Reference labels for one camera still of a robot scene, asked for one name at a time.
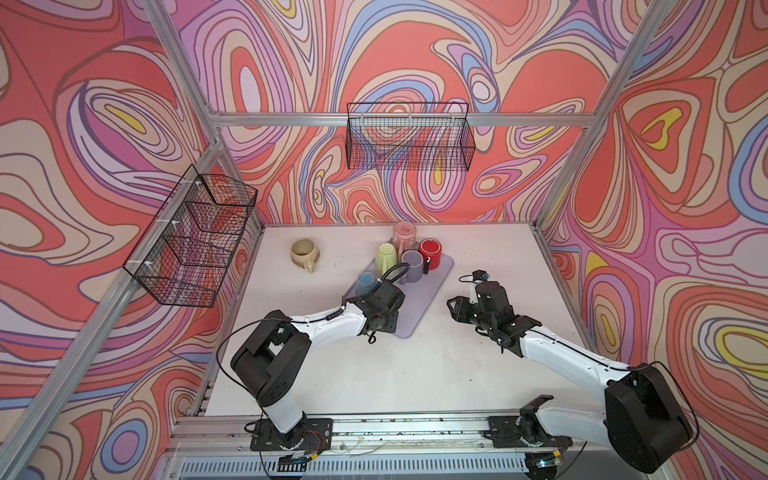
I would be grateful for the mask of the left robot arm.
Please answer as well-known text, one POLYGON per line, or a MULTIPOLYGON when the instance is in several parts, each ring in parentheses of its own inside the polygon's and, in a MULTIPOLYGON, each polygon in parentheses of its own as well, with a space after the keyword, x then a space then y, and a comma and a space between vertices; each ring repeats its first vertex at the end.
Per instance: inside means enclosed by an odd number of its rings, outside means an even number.
POLYGON ((379 280, 362 296, 344 298, 338 307, 312 315, 288 316, 274 310, 255 322, 255 329, 233 354, 230 369, 283 437, 303 433, 305 412, 292 387, 313 347, 358 336, 371 343, 379 332, 393 334, 405 293, 379 280))

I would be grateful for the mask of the beige speckled mug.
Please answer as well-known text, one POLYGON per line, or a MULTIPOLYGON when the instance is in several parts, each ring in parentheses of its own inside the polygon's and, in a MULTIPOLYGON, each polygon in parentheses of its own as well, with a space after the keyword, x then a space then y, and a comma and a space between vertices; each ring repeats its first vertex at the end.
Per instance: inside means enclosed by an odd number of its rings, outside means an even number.
POLYGON ((312 240, 300 239, 291 245, 290 257, 297 267, 313 274, 320 257, 320 249, 312 240))

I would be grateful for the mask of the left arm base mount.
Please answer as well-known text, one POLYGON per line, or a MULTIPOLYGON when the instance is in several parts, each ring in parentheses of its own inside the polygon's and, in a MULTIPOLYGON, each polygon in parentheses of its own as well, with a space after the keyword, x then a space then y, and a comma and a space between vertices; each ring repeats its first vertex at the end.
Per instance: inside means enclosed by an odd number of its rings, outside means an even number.
POLYGON ((249 422, 244 429, 251 435, 251 451, 322 453, 332 445, 333 426, 332 418, 318 417, 302 418, 287 433, 280 433, 270 419, 249 422))

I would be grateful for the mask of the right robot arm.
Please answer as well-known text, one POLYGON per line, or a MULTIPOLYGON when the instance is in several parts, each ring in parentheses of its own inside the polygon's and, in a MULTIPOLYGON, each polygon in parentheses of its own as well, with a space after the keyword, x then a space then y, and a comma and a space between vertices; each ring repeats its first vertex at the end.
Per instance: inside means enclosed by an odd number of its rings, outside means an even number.
POLYGON ((496 281, 474 280, 470 296, 447 302, 451 318, 474 327, 502 351, 539 363, 592 395, 593 405, 567 403, 541 394, 520 408, 513 426, 519 442, 541 446, 569 437, 610 447, 642 473, 658 470, 697 440, 694 427, 670 383, 648 363, 631 366, 580 347, 540 321, 518 314, 496 281))

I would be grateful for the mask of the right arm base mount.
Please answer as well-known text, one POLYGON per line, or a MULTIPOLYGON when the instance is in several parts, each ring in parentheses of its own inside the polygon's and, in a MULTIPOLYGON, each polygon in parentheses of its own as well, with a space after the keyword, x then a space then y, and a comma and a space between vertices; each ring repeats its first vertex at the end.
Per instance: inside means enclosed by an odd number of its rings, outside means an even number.
POLYGON ((482 436, 495 448, 552 447, 567 450, 573 440, 567 436, 546 433, 534 416, 490 416, 488 429, 482 436))

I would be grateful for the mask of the blue textured mug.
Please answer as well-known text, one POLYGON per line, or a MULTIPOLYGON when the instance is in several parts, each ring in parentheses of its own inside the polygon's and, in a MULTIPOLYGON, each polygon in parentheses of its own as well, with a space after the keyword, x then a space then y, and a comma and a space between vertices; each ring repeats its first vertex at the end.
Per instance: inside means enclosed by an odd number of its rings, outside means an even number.
POLYGON ((362 272, 358 275, 354 285, 354 293, 356 296, 369 295, 377 286, 378 280, 372 272, 362 272))

